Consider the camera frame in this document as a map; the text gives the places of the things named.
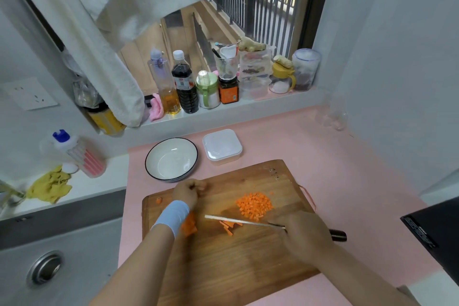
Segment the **electrical outlet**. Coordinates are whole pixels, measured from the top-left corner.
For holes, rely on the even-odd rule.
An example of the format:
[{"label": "electrical outlet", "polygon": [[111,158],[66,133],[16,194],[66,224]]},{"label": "electrical outlet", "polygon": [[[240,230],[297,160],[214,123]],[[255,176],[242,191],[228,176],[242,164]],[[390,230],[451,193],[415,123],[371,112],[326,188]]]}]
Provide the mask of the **electrical outlet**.
[{"label": "electrical outlet", "polygon": [[24,110],[57,105],[35,77],[5,82],[0,87]]}]

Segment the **pink countertop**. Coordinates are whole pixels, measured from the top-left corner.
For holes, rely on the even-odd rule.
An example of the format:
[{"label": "pink countertop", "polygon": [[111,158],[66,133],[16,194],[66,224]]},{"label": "pink countertop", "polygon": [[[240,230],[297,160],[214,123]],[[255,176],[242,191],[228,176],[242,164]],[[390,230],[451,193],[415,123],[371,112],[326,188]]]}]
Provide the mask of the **pink countertop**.
[{"label": "pink countertop", "polygon": [[[300,109],[221,128],[233,129],[244,148],[239,160],[221,166],[212,165],[204,153],[202,137],[210,131],[188,135],[186,138],[196,144],[200,153],[191,176],[204,179],[263,161],[283,159],[296,182],[312,196],[325,223],[346,231],[348,242],[343,247],[392,285],[410,285],[438,271],[439,264],[399,219],[424,208],[425,204],[365,143],[350,136],[349,131],[337,132],[320,126],[313,116],[313,108]],[[142,240],[142,199],[174,186],[146,173],[144,161],[153,145],[129,150],[118,265]],[[323,275],[251,305],[281,302],[350,305]]]}]

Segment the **balcony railing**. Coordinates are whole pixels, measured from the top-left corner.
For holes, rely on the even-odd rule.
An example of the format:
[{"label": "balcony railing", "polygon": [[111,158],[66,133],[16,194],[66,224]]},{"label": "balcony railing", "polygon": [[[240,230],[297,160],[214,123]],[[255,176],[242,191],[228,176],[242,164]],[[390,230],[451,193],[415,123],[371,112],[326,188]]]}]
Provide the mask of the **balcony railing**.
[{"label": "balcony railing", "polygon": [[276,54],[289,53],[297,0],[213,1],[246,36],[276,46]]}]

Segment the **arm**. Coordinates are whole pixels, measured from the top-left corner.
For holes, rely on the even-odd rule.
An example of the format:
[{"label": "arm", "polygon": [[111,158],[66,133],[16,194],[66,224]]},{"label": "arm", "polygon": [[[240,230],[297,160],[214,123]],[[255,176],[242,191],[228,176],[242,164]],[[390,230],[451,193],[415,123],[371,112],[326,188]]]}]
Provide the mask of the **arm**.
[{"label": "arm", "polygon": [[[193,210],[198,199],[197,190],[204,190],[205,186],[206,184],[200,180],[182,181],[175,187],[172,198],[185,202],[189,209]],[[153,226],[137,249],[89,305],[156,305],[174,239],[174,233],[169,226]]]},{"label": "arm", "polygon": [[279,220],[290,253],[317,267],[353,306],[418,306],[336,245],[316,214],[296,212]]}]

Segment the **stainless steel sink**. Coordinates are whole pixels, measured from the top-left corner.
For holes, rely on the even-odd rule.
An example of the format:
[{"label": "stainless steel sink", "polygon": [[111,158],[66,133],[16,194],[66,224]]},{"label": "stainless steel sink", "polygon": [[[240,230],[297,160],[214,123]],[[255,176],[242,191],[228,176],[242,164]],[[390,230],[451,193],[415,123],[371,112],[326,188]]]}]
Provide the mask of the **stainless steel sink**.
[{"label": "stainless steel sink", "polygon": [[0,222],[0,306],[87,305],[118,266],[125,190]]}]

